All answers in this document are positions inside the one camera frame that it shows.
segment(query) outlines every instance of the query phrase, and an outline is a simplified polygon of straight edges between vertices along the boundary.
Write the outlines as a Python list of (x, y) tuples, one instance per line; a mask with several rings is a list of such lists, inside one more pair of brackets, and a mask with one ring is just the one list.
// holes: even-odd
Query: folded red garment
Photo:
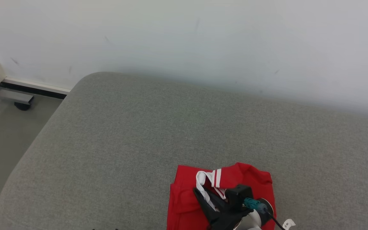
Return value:
[[(272, 205), (276, 218), (275, 198), (269, 172), (257, 170), (244, 163), (236, 163), (233, 166), (213, 171), (179, 165), (174, 183), (170, 186), (167, 230), (205, 230), (207, 228), (208, 221), (193, 192), (199, 171), (209, 173), (211, 180), (206, 180), (205, 186), (209, 189), (216, 188), (218, 195), (220, 191), (234, 188), (238, 184), (250, 186), (254, 199), (266, 199)], [(261, 228), (262, 230), (273, 230), (275, 223), (269, 221)]]

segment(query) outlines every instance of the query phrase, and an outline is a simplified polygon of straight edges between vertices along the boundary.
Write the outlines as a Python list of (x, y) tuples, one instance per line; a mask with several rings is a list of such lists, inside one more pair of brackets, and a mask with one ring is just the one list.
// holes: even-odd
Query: caster wheel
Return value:
[(31, 105), (27, 105), (27, 104), (22, 104), (22, 103), (19, 103), (19, 102), (14, 102), (14, 105), (16, 108), (22, 110), (22, 111), (27, 111)]

